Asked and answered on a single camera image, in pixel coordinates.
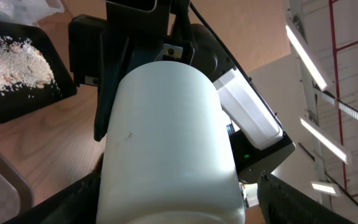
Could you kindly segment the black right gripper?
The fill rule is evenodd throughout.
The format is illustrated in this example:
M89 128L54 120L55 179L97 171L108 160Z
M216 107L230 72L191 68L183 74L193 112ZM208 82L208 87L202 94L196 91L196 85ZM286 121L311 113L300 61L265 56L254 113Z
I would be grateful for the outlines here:
M135 68L147 63L176 60L191 64L194 35L188 16L177 16L170 35L153 35L136 29L123 29L106 20L85 14L68 25L70 71L77 85L94 85L98 89L93 136L105 137L120 81ZM178 58L169 56L164 47L181 47Z

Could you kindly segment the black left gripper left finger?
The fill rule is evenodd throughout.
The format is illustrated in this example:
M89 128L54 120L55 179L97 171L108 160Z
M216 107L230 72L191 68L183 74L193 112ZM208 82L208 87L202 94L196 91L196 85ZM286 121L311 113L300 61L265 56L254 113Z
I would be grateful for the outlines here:
M4 224L96 223L100 175L90 173Z

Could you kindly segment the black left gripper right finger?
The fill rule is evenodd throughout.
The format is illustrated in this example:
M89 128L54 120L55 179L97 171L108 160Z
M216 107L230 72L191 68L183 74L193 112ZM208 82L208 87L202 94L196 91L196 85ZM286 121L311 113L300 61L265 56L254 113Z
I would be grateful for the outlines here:
M261 173L257 198L268 224L353 224L270 173Z

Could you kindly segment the pale green cup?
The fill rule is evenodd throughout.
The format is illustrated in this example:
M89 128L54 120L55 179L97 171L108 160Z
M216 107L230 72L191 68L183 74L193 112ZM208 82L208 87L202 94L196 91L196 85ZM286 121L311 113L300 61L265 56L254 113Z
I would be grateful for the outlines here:
M97 223L244 223L222 108L212 82L179 62L120 82L106 134Z

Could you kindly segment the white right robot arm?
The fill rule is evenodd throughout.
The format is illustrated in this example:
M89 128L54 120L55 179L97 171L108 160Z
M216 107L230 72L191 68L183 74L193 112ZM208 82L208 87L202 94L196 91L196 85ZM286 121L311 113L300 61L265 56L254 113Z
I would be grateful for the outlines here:
M229 140L241 182L257 182L261 172L273 171L294 151L277 115L210 27L178 16L168 35L157 35L149 26L115 26L82 14L68 31L75 83L98 89L95 140L107 133L119 82L134 69L162 60L190 65L212 81L223 111L237 125Z

